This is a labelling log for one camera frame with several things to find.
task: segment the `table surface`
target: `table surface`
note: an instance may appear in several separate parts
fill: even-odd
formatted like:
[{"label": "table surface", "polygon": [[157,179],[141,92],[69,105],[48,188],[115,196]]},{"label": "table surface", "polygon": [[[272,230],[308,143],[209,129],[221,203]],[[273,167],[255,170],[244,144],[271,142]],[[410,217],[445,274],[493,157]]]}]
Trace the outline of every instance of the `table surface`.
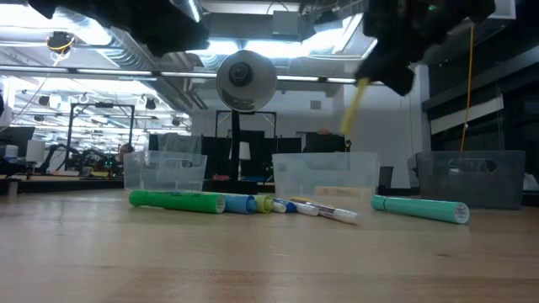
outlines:
[{"label": "table surface", "polygon": [[3,198],[0,301],[539,302],[538,209],[458,226],[334,204],[362,224],[131,208],[113,190]]}]

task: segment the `yellow cable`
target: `yellow cable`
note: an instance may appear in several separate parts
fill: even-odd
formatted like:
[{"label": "yellow cable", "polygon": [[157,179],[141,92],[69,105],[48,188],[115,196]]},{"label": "yellow cable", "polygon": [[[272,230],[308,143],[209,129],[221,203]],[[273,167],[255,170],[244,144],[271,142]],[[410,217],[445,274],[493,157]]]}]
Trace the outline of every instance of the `yellow cable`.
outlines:
[{"label": "yellow cable", "polygon": [[66,49],[67,47],[71,46],[74,41],[75,41],[75,37],[73,37],[71,39],[71,41],[69,41],[69,43],[67,43],[66,45],[58,46],[58,47],[50,47],[50,46],[48,46],[49,38],[47,38],[45,42],[47,43],[47,47],[49,48],[49,50],[51,50],[51,51],[61,51],[63,49]]},{"label": "yellow cable", "polygon": [[462,127],[461,152],[464,152],[464,140],[466,139],[466,129],[468,125],[468,112],[470,111],[470,100],[472,99],[472,72],[473,72],[473,41],[475,35],[475,24],[472,24],[470,33],[470,63],[468,67],[468,96],[466,113],[464,115],[464,126]]},{"label": "yellow cable", "polygon": [[365,90],[367,89],[367,86],[369,86],[370,82],[371,80],[369,78],[362,78],[358,82],[354,99],[352,99],[352,104],[350,105],[350,108],[346,110],[346,114],[344,114],[344,121],[341,126],[341,132],[345,135],[348,135],[350,133],[350,129],[354,124],[355,112],[361,106],[363,94],[365,93]]}]

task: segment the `clear plastic bin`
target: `clear plastic bin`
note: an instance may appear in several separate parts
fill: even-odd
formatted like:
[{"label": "clear plastic bin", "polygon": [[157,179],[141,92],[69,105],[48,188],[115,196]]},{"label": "clear plastic bin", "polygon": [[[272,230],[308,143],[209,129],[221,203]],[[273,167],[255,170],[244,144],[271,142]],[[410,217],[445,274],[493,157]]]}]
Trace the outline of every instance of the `clear plastic bin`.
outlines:
[{"label": "clear plastic bin", "polygon": [[524,184],[523,151],[433,151],[417,155],[423,199],[469,207],[519,209]]},{"label": "clear plastic bin", "polygon": [[370,201],[376,194],[380,164],[369,152],[273,155],[275,193],[282,199],[347,197]]},{"label": "clear plastic bin", "polygon": [[207,156],[167,151],[125,155],[125,189],[202,190]]}]

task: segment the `teal marker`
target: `teal marker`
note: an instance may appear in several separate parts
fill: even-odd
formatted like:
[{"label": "teal marker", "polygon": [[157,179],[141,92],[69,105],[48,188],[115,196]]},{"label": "teal marker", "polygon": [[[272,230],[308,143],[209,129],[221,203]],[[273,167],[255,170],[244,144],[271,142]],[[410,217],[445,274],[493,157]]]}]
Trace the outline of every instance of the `teal marker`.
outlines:
[{"label": "teal marker", "polygon": [[375,195],[372,197],[371,206],[375,210],[457,224],[466,224],[470,219],[470,210],[462,202],[390,198]]}]

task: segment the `yellow object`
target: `yellow object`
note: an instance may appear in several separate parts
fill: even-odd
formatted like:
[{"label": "yellow object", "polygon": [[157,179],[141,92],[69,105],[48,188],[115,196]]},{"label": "yellow object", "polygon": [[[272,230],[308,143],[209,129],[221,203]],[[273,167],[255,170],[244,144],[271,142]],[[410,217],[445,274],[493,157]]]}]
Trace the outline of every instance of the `yellow object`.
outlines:
[{"label": "yellow object", "polygon": [[341,132],[345,135],[349,134],[350,129],[352,128],[352,124],[354,124],[355,112],[361,105],[363,94],[365,93],[365,90],[367,89],[369,82],[371,82],[369,78],[362,78],[358,82],[357,91],[355,92],[354,99],[352,100],[352,104],[350,105],[350,108],[346,110],[346,114],[344,115],[343,125],[341,127]]},{"label": "yellow object", "polygon": [[273,199],[265,194],[257,194],[254,196],[259,213],[269,214],[273,209]]}]

